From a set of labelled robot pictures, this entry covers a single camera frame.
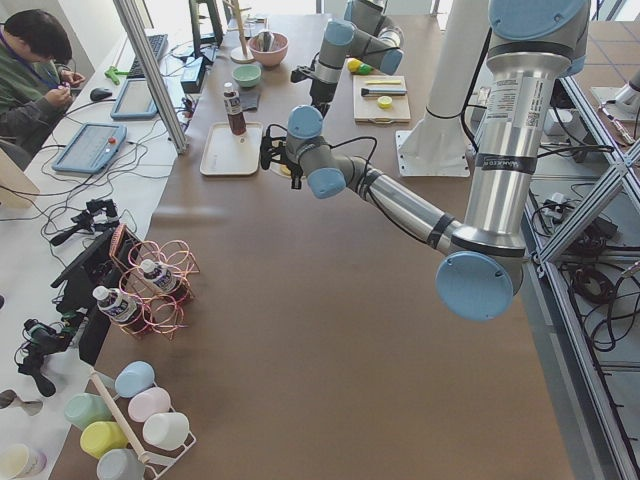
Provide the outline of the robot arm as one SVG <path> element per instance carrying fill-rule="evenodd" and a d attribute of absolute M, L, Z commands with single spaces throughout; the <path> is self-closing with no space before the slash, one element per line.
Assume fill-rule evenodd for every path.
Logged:
<path fill-rule="evenodd" d="M 321 114 L 330 108 L 346 59 L 358 59 L 388 75 L 398 69 L 404 36 L 386 15 L 386 5 L 385 1 L 349 1 L 344 17 L 327 23 L 311 64 L 292 71 L 293 83 L 311 81 L 311 105 Z"/>
<path fill-rule="evenodd" d="M 351 1 L 342 19 L 327 23 L 312 63 L 291 75 L 293 82 L 311 80 L 311 101 L 291 111 L 284 136 L 263 136 L 260 163 L 286 166 L 293 187 L 308 186 L 319 199 L 353 190 L 408 235 L 443 254 L 436 289 L 452 312 L 475 321 L 495 318 L 510 306 L 522 282 L 520 222 L 543 124 L 555 81 L 583 67 L 589 9 L 586 1 L 463 5 L 473 24 L 464 31 L 462 49 L 485 61 L 493 75 L 463 220 L 368 160 L 338 154 L 322 137 L 347 58 L 386 74 L 399 66 L 402 33 L 382 1 Z"/>

